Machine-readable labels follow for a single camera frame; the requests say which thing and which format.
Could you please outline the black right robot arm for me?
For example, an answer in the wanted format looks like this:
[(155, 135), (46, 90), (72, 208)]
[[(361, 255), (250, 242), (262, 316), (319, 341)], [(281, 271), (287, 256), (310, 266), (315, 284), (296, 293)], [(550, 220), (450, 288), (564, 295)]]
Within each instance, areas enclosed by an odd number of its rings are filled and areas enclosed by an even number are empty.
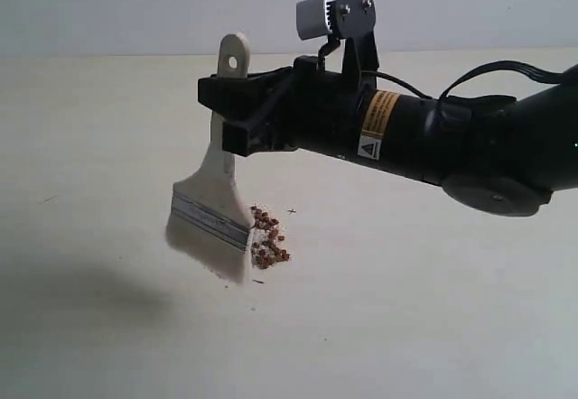
[(300, 57), (244, 79), (202, 78), (198, 100), (223, 118), (227, 152), (304, 149), (439, 187), (473, 209), (527, 217), (577, 185), (577, 71), (500, 60), (467, 78), (495, 71), (544, 89), (523, 99), (397, 93), (358, 64), (332, 72)]

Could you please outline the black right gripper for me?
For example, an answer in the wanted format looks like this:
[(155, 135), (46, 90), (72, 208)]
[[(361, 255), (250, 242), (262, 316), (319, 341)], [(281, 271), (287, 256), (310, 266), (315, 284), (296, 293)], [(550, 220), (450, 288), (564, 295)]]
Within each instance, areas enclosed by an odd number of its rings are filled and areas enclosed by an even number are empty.
[[(198, 102), (223, 116), (222, 148), (235, 155), (294, 152), (373, 158), (375, 135), (364, 126), (375, 97), (375, 76), (357, 66), (319, 70), (312, 56), (292, 66), (233, 79), (198, 80)], [(269, 105), (266, 121), (244, 120)]]

